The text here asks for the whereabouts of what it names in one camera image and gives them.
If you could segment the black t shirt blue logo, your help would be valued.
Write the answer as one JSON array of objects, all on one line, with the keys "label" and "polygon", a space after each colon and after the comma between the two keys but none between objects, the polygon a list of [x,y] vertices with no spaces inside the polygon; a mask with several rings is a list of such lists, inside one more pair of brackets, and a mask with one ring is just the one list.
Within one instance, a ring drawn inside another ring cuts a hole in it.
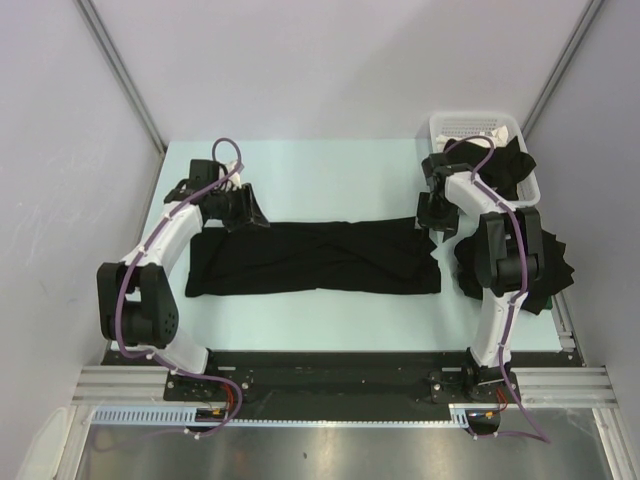
[{"label": "black t shirt blue logo", "polygon": [[190,244],[185,294],[265,295],[336,290],[429,295],[441,272],[428,234],[411,217],[280,222],[268,228],[206,228]]}]

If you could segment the white plastic laundry basket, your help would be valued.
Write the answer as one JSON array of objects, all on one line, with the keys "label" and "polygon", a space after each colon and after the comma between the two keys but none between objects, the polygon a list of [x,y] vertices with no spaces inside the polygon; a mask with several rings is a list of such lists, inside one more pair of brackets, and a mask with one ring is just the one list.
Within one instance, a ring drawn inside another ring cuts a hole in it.
[{"label": "white plastic laundry basket", "polygon": [[450,152],[456,163],[479,169],[480,178],[496,193],[518,206],[534,206],[540,190],[518,122],[510,115],[490,111],[437,112],[429,119],[431,146]]}]

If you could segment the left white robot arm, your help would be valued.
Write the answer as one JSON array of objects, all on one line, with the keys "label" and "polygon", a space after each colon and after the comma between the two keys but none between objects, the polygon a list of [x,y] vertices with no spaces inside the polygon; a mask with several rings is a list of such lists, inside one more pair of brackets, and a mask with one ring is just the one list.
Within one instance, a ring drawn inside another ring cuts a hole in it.
[{"label": "left white robot arm", "polygon": [[208,349],[179,327],[169,276],[208,221],[219,221],[229,231],[269,225],[252,186],[240,180],[242,169],[239,159],[229,164],[192,160],[189,176],[164,198],[151,232],[120,261],[105,262],[97,271],[102,335],[128,357],[139,347],[143,355],[187,372],[187,389],[202,400],[219,392],[221,376],[207,366]]}]

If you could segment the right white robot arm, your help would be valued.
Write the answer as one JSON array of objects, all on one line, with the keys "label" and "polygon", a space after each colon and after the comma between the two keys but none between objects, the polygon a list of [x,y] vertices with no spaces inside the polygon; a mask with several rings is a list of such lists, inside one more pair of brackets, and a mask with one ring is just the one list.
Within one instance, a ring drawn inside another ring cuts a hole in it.
[{"label": "right white robot arm", "polygon": [[483,289],[481,318],[462,367],[461,388],[484,401],[498,382],[508,381],[512,326],[530,286],[544,271],[543,236],[538,211],[519,208],[486,185],[467,164],[453,165],[444,153],[422,161],[429,187],[420,194],[417,223],[443,234],[458,232],[465,214],[477,224],[474,275]]}]

